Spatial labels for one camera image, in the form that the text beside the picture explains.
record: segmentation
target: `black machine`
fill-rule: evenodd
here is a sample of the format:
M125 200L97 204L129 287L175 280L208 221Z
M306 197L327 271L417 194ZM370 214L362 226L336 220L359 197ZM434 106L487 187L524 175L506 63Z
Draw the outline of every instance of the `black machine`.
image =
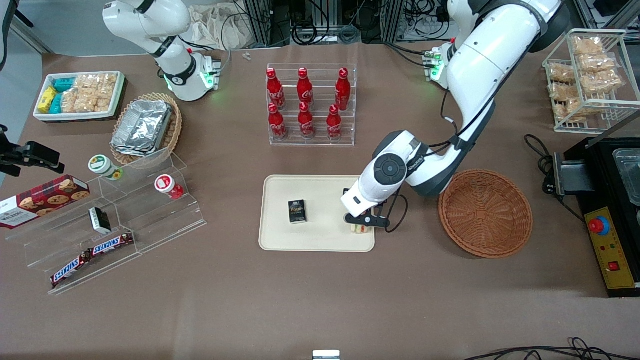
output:
M27 142L24 146L11 143L5 134L7 130L6 126L0 125L0 172L18 177L20 165L44 167L57 174L64 173L65 164L60 162L59 152L36 142Z
M566 151L563 166L582 163L588 175L590 189L574 195L609 297L640 297L640 204L634 203L638 201L633 182L640 184L640 156L637 163L632 157L623 165L620 160L622 154L640 154L640 139L605 138L587 148L589 140Z

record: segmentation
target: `small white container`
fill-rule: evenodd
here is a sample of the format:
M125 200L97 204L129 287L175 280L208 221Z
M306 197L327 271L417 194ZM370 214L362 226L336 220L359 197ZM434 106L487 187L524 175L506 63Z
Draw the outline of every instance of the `small white container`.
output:
M122 169L114 165L105 155L96 155L89 160L89 170L110 181L120 180Z
M122 93L122 88L124 86L124 74L120 71L97 71L97 72L68 72L66 74L50 74L44 79L44 84L42 85L42 89L40 89L40 93L38 94L39 101L44 94L44 91L49 87L53 86L53 82L56 79L65 79L65 78L76 78L78 75L90 74L97 75L103 72L110 72L118 74L118 78L116 79L116 86L113 89L113 95L111 96L111 103L109 104L109 110L100 111L97 113L69 113L69 114L46 114L40 112L38 110L38 106L34 106L33 108L33 117L42 121L42 122L83 122L83 121L100 121L100 120L109 120L108 118L115 115L116 110L118 109L118 103L120 102L120 94Z

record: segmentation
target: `walkers cookie box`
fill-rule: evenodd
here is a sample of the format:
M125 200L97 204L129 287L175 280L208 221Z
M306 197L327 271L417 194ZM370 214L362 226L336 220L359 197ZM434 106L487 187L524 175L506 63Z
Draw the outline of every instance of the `walkers cookie box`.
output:
M13 229L88 196L87 184L61 176L0 202L0 227Z

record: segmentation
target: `brown table surface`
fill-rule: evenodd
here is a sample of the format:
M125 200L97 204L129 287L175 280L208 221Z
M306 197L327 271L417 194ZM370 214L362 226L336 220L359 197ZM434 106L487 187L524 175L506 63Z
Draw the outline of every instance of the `brown table surface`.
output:
M461 359L497 348L565 346L569 336L640 355L640 303L605 298L586 228L543 194L538 156L522 139L532 133L551 151L565 151L583 137L550 126L540 67L548 52L524 58L460 168L504 174L531 203L531 240L498 260L458 248L440 224L436 199L409 187L404 224L393 234L378 231L371 252L262 250L267 176L358 175L391 131L408 129L435 143L452 129L439 116L443 90L382 45L250 52L251 62L234 53L220 90L179 102L184 128L176 153L190 167L188 185L208 224L57 297L47 295L42 272L26 268L21 246L0 241L0 357L304 359L312 350L337 348L344 359ZM269 62L356 63L356 146L271 147L264 104ZM122 71L129 80L125 103L167 92L150 56L46 55L43 63L44 74ZM445 113L460 118L452 98ZM109 154L113 124L47 125L30 117L22 141L60 151L68 174L91 179L86 163ZM18 179L7 177L0 193L6 198L55 175L25 168Z

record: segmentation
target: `wicker basket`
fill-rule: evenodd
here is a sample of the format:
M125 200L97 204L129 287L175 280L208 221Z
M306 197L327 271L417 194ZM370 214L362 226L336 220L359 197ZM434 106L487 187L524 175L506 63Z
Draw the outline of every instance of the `wicker basket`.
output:
M487 170L456 174L438 202L447 234L461 248L482 258L505 258L529 241L531 207L506 177Z
M175 102L175 100L173 100L169 95L166 95L166 94L159 94L154 92L152 94L142 95L141 97L130 102L129 105L127 105L127 107L124 108L124 110L122 110L122 112L120 113L120 117L118 117L118 122L116 122L116 126L113 130L113 134L115 134L116 131L118 131L118 127L122 122L122 118L124 117L124 114L127 113L127 110L129 109L131 104L133 104L133 102L137 100L151 100L151 101L162 100L170 104L172 107L173 111L171 113L171 117L169 118L170 123L166 128L162 146L160 147L160 149L169 148L170 151L165 152L166 156L156 157L153 160L154 163L162 162L166 159L166 157L171 156L171 153L175 149L175 146L178 144L178 138L180 137L180 131L182 130L182 114L180 113L178 104ZM113 147L111 147L111 153L113 154L113 157L116 160L118 160L118 162L121 163L122 165L127 165L136 160L140 160L144 158L142 156L120 154ZM144 161L138 161L136 164L143 167L154 166L154 164L144 164Z

